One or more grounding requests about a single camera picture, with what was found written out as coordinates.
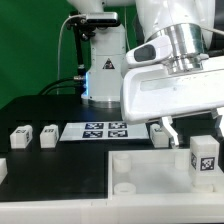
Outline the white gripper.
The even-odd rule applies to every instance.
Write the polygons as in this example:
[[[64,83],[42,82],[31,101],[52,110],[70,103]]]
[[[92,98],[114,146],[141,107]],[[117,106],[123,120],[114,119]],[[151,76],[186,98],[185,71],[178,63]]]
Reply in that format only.
[[[224,56],[203,60],[203,69],[169,75],[156,64],[130,70],[121,88],[121,114],[128,124],[159,120],[173,149],[179,147],[172,117],[207,113],[224,138]]]

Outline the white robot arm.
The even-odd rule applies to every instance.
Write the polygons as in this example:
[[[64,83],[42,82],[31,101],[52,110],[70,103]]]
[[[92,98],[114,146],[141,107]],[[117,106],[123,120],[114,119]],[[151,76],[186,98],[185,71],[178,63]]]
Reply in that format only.
[[[216,0],[67,0],[91,39],[91,67],[82,99],[121,106],[129,124],[157,121],[177,147],[174,118],[211,113],[224,137],[224,56],[209,52]],[[125,49],[118,15],[134,4],[144,42]]]

